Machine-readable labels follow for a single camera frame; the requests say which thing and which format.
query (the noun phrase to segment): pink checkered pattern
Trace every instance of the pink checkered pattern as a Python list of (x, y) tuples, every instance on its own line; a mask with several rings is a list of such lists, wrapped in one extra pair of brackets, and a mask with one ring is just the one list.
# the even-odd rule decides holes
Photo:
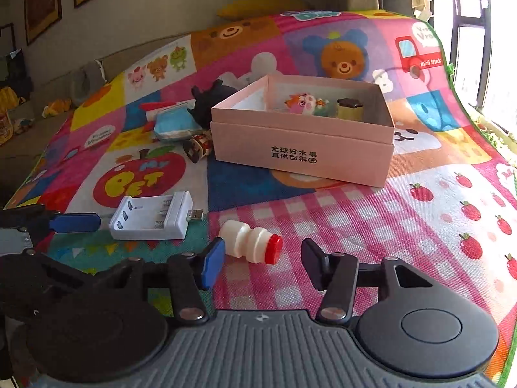
[[(387, 255), (414, 265), (488, 310), (461, 264), (399, 193), (345, 184), (291, 199), (242, 206), (209, 214), (210, 235), (229, 219), (281, 235), (284, 248), (274, 266), (227, 256), (214, 287), (219, 309), (308, 309), (317, 311), (322, 294), (311, 285), (301, 263), (301, 242), (312, 238), (327, 253), (355, 255), (379, 263)], [(377, 301), (376, 289), (359, 289), (354, 312)]]

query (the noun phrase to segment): gray ribbed panel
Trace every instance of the gray ribbed panel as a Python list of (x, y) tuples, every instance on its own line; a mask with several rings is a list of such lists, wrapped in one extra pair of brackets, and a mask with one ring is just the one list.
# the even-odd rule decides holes
[(347, 330), (321, 326), (305, 311), (219, 311), (200, 328), (182, 328), (134, 375), (100, 384), (47, 376), (36, 388), (491, 388), (481, 375), (451, 382), (401, 378), (368, 361)]

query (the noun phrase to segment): yellow pillow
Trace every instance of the yellow pillow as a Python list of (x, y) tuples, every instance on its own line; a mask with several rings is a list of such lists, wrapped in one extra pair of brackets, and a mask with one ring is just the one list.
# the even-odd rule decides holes
[(219, 10), (217, 15), (225, 20), (237, 22), (250, 17), (309, 9), (309, 5), (303, 0), (235, 0)]

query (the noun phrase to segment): cardboard box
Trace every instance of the cardboard box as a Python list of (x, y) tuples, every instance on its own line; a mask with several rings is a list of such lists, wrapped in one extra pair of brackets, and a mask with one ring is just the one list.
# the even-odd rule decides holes
[[(290, 95), (354, 98), (363, 121), (289, 113)], [(378, 85), (325, 77), (267, 75), (212, 108), (217, 160), (382, 187), (394, 124)]]

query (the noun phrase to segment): colorful play mat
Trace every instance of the colorful play mat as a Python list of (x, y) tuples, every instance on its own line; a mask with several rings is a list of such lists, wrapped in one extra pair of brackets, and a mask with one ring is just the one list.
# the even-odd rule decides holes
[[(200, 251), (228, 219), (281, 235), (285, 248), (275, 266), (227, 257), (206, 294), (213, 308), (314, 314), (322, 294), (301, 264), (304, 238), (363, 262), (397, 256), (493, 316), (500, 343), (486, 375), (504, 386), (517, 313), (515, 177), (466, 116), (444, 60), (427, 24), (384, 11), (289, 12), (192, 33), (135, 63), (79, 107), (9, 206), (43, 203), (98, 213), (101, 230), (56, 235), (38, 246), (89, 273), (128, 256), (163, 262), (174, 253)], [(344, 63), (353, 68), (342, 69)], [(144, 102), (193, 102), (191, 88), (208, 89), (217, 78), (241, 89), (265, 74), (378, 84), (396, 124), (386, 185), (270, 171), (213, 155), (193, 164), (181, 143), (154, 138), (140, 109)], [(346, 154), (336, 153), (336, 162)], [(110, 236), (107, 223), (122, 197), (179, 190), (188, 190), (195, 208), (208, 212), (190, 224), (184, 240)], [(359, 289), (355, 313), (376, 299), (375, 290)], [(154, 292), (150, 302), (171, 311), (167, 292)]]

